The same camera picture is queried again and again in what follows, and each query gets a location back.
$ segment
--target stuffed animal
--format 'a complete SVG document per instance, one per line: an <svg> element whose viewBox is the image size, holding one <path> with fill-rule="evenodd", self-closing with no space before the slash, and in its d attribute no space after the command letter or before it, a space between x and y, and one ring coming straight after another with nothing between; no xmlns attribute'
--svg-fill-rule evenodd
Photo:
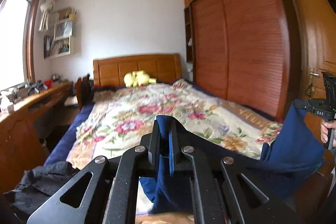
<svg viewBox="0 0 336 224"><path fill-rule="evenodd" d="M147 85L156 83L155 78L150 78L150 76L145 73L145 71L133 71L132 73L127 73L124 77L124 82L126 87L137 86L137 85Z"/></svg>

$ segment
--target device handle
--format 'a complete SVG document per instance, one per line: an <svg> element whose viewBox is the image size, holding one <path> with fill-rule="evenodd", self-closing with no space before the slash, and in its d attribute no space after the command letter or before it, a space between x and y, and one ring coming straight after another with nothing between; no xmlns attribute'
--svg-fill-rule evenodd
<svg viewBox="0 0 336 224"><path fill-rule="evenodd" d="M328 128L328 141L324 144L324 148L331 150L333 148L333 142L334 142L334 135L335 135L335 129Z"/></svg>

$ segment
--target metal screw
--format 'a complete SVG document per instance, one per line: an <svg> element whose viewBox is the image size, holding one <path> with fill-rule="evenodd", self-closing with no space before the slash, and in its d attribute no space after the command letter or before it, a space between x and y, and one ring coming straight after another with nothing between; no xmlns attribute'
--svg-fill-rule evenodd
<svg viewBox="0 0 336 224"><path fill-rule="evenodd" d="M192 152L194 152L194 150L195 149L190 145L187 145L183 148L183 151L186 152L186 153L192 153Z"/></svg>
<svg viewBox="0 0 336 224"><path fill-rule="evenodd" d="M97 164L102 164L105 162L105 157L104 156L98 156L94 159L94 162Z"/></svg>
<svg viewBox="0 0 336 224"><path fill-rule="evenodd" d="M138 145L134 148L135 152L144 152L146 150L146 147L144 147L143 145Z"/></svg>
<svg viewBox="0 0 336 224"><path fill-rule="evenodd" d="M235 160L231 157L225 157L223 161L225 164L233 164L235 162Z"/></svg>

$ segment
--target wooden window frame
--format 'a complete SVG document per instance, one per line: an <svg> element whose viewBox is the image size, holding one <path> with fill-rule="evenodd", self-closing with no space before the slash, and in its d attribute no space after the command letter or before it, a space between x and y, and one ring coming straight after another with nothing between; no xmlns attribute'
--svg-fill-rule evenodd
<svg viewBox="0 0 336 224"><path fill-rule="evenodd" d="M28 16L28 24L26 31L26 47L25 47L25 62L26 62L26 77L31 83L35 83L35 70L34 70L34 33L35 33L35 22L36 14L39 8L40 0L32 0L31 8Z"/></svg>

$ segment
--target curtain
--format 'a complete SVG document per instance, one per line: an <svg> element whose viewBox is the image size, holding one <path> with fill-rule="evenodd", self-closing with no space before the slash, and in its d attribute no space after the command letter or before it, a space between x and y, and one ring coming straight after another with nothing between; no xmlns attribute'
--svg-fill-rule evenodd
<svg viewBox="0 0 336 224"><path fill-rule="evenodd" d="M49 20L49 13L53 10L55 4L55 0L46 0L40 7L42 16L39 26L39 31L47 31L48 30L48 20Z"/></svg>

